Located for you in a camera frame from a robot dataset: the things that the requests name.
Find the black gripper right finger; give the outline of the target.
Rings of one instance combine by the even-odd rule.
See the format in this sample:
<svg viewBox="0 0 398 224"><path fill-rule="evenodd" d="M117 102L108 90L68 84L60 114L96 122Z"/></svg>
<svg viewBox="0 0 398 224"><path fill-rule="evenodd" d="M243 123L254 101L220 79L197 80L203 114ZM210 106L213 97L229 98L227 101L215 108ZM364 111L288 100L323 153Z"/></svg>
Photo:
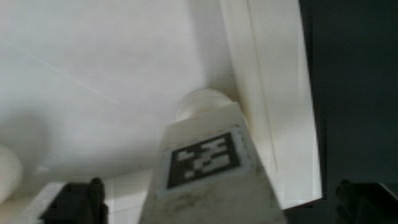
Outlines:
<svg viewBox="0 0 398 224"><path fill-rule="evenodd" d="M398 183L354 183L336 188L334 224L398 224Z"/></svg>

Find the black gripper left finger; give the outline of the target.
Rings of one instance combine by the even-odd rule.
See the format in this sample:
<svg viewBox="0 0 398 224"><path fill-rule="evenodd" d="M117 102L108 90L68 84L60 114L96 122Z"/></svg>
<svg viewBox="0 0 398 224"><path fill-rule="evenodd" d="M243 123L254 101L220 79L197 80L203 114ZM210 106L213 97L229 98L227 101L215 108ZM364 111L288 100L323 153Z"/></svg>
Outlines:
<svg viewBox="0 0 398 224"><path fill-rule="evenodd" d="M23 224L108 224L105 184L100 178L44 188L23 212Z"/></svg>

